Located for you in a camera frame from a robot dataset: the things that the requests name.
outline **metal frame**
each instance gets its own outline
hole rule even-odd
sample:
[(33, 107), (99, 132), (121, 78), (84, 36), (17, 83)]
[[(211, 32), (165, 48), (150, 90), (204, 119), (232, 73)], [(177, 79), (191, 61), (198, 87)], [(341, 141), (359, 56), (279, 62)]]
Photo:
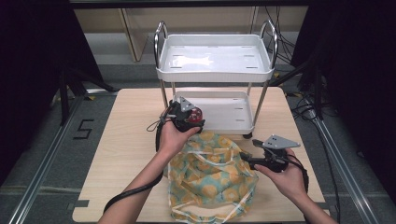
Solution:
[[(274, 69), (275, 68), (275, 64), (276, 64), (276, 57), (277, 57), (278, 37), (277, 37), (276, 28), (275, 28), (274, 24), (271, 22), (271, 20), (268, 19), (268, 20), (264, 21), (264, 23), (262, 24), (262, 29), (260, 31), (260, 38), (263, 41), (263, 37), (264, 37), (264, 34), (265, 34), (264, 31), (265, 31), (265, 28), (267, 27), (268, 24), (270, 25), (271, 31), (272, 31), (273, 36), (274, 36), (274, 49), (273, 49), (273, 54), (272, 54), (272, 58), (271, 58), (271, 61), (270, 61), (270, 69)], [(161, 65), (160, 65), (161, 55), (160, 55), (160, 50), (159, 50), (159, 47), (158, 47), (158, 44), (159, 44), (159, 41), (160, 41), (159, 36), (160, 36), (161, 30), (163, 30), (163, 38), (166, 40), (168, 38), (168, 29), (166, 28), (166, 23), (164, 21), (160, 21), (160, 23), (158, 24), (157, 30), (155, 31), (155, 35), (154, 35), (154, 58), (155, 58), (155, 65), (156, 65), (157, 69), (161, 68)], [(172, 85), (172, 93), (173, 93), (173, 95), (175, 95), (176, 94), (175, 82), (171, 82), (171, 85)], [(252, 83), (249, 82), (248, 86), (247, 86), (247, 95), (250, 94), (251, 86), (252, 86)], [(262, 85), (262, 94), (260, 96), (259, 104), (258, 104), (256, 113), (255, 113), (255, 116), (254, 116), (254, 120), (253, 120), (253, 123), (252, 123), (253, 127), (256, 125), (257, 118), (258, 118), (258, 116), (260, 114), (260, 110), (262, 109), (262, 102), (264, 100), (264, 96), (265, 96), (265, 93), (267, 92), (268, 86), (269, 86), (269, 80), (266, 80), (263, 83), (263, 85)], [(165, 91), (165, 83), (164, 83), (164, 81), (162, 79), (160, 79), (160, 88), (161, 88), (161, 92), (163, 94), (164, 107), (167, 108), (168, 107), (168, 100), (167, 100), (166, 91)]]

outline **black curtain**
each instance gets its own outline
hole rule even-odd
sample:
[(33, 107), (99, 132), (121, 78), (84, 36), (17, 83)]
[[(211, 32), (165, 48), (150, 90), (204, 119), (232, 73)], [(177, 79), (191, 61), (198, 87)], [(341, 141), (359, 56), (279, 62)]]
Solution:
[(52, 3), (61, 4), (0, 1), (0, 183), (48, 113), (62, 71), (71, 67), (103, 81), (68, 1)]

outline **hand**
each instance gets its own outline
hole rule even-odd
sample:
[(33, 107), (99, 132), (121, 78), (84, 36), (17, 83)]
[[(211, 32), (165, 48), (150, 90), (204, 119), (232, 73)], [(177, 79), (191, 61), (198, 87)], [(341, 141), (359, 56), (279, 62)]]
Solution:
[[(288, 155), (295, 156), (294, 152), (290, 148), (287, 148), (286, 152)], [(293, 157), (289, 157), (289, 159), (297, 162)], [(256, 164), (254, 168), (268, 176), (275, 183), (279, 191), (289, 199), (306, 195), (303, 174), (297, 166), (289, 163), (288, 168), (282, 173), (272, 172), (267, 167), (258, 164)]]
[(187, 140), (199, 132), (200, 129), (199, 127), (194, 127), (181, 133), (172, 121), (166, 121), (161, 132), (159, 151), (166, 151), (170, 157), (174, 157), (183, 148)]

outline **yellow fabric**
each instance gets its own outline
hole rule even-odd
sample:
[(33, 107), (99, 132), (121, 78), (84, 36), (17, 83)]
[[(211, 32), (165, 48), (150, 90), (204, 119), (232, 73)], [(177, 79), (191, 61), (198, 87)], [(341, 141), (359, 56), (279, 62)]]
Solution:
[[(241, 151), (230, 139), (212, 132), (191, 137), (168, 165), (172, 217), (187, 223), (222, 223), (244, 215), (251, 206), (258, 177), (240, 158)], [(231, 204), (233, 209), (215, 215), (183, 209), (217, 204)]]

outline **forearm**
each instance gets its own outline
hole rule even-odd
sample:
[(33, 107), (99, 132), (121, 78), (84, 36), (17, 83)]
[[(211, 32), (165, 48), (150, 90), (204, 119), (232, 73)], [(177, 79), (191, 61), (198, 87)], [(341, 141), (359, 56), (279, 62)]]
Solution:
[(308, 195), (290, 197), (290, 200), (302, 211), (311, 223), (336, 223), (314, 201), (312, 201)]
[[(136, 189), (152, 182), (163, 172), (163, 168), (171, 158), (171, 155), (158, 152), (124, 191)], [(148, 189), (114, 203), (107, 209), (99, 223), (135, 223), (150, 191), (151, 189)]]

